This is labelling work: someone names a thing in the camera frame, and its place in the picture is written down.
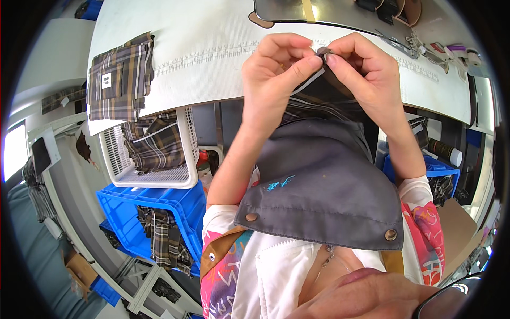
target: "white bottle cap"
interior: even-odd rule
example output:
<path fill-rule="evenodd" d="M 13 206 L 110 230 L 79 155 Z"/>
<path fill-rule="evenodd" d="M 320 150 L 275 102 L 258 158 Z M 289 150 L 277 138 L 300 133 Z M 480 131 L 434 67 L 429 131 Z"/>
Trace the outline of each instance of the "white bottle cap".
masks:
<path fill-rule="evenodd" d="M 459 167 L 462 163 L 462 152 L 458 149 L 452 149 L 450 154 L 450 163 Z"/>

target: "white table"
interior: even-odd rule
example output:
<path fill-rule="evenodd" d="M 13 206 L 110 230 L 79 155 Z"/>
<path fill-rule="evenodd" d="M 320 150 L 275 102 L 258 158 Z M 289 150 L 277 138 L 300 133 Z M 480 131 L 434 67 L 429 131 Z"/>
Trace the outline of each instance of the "white table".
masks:
<path fill-rule="evenodd" d="M 263 29 L 248 20 L 251 0 L 105 0 L 96 22 L 89 62 L 144 32 L 155 35 L 155 78 L 140 116 L 243 96 L 242 63 L 269 33 L 294 32 L 328 45 L 352 30 L 305 23 L 277 23 Z M 411 60 L 378 37 L 366 35 L 397 59 L 402 101 L 459 121 L 470 122 L 469 86 L 457 69 L 448 74 L 424 57 Z M 122 123 L 89 121 L 91 134 Z"/>

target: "tape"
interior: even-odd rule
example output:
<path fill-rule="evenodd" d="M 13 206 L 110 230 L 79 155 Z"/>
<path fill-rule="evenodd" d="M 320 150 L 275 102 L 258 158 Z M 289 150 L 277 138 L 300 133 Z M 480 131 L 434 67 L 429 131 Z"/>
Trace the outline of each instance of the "tape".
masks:
<path fill-rule="evenodd" d="M 304 16 L 307 23 L 315 23 L 314 10 L 312 9 L 312 2 L 310 0 L 301 0 L 303 3 Z"/>

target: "hand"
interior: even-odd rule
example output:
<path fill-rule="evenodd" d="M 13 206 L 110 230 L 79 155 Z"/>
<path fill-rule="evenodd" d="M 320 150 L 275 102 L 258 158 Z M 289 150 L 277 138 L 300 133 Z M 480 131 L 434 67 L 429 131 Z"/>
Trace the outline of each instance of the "hand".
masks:
<path fill-rule="evenodd" d="M 400 95 L 397 61 L 359 33 L 351 33 L 328 45 L 328 66 L 388 135 L 407 124 Z"/>
<path fill-rule="evenodd" d="M 266 36 L 244 62 L 243 126 L 269 137 L 282 121 L 292 91 L 322 66 L 312 41 L 293 33 Z"/>

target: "brown leather strap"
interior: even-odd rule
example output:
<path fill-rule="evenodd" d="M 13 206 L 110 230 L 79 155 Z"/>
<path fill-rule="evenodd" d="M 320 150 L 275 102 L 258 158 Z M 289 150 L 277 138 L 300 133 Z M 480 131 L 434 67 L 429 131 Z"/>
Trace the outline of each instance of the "brown leather strap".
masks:
<path fill-rule="evenodd" d="M 382 262 L 386 271 L 404 275 L 404 259 L 400 250 L 381 251 Z"/>
<path fill-rule="evenodd" d="M 225 257 L 234 242 L 236 242 L 237 238 L 239 238 L 245 230 L 246 228 L 242 226 L 235 226 L 207 245 L 200 259 L 200 283 L 202 283 L 204 276 Z"/>

